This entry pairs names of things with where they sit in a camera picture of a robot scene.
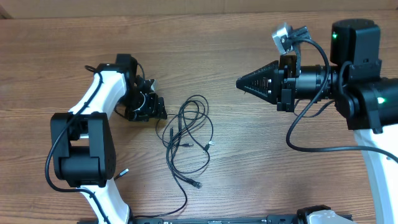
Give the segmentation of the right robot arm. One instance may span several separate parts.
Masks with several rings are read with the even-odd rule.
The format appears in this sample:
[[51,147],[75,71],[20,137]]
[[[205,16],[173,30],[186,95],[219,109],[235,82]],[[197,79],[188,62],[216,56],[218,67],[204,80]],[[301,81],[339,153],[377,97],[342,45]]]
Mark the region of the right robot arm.
[[381,76],[381,30],[369,19],[331,27],[323,65],[303,66],[300,46],[313,44],[306,27],[282,24],[272,35],[280,59],[237,79],[242,91],[294,112],[301,100],[334,104],[354,134],[367,168],[376,221],[397,222],[397,80]]

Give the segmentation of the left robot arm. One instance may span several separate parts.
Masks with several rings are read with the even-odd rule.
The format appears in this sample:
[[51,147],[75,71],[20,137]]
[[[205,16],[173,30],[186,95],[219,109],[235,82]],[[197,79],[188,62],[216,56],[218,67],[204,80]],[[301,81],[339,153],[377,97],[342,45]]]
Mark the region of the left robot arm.
[[69,111],[50,120],[52,147],[45,178],[57,192],[79,192],[97,216],[97,223],[134,223],[130,206],[121,198],[114,174],[116,150],[109,119],[118,105],[127,121],[167,119],[157,81],[137,74],[138,61],[117,54],[114,63],[87,66],[93,83]]

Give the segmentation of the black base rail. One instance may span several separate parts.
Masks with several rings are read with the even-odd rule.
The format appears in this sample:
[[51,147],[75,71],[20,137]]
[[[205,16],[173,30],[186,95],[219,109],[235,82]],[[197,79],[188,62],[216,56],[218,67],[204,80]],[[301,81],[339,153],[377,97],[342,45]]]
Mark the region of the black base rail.
[[127,223],[132,224],[304,224],[304,223],[350,223],[353,224],[352,215],[336,214],[326,205],[317,205],[297,210],[296,214],[273,214],[265,217],[240,217],[240,218],[180,218],[169,219],[165,217],[135,217]]

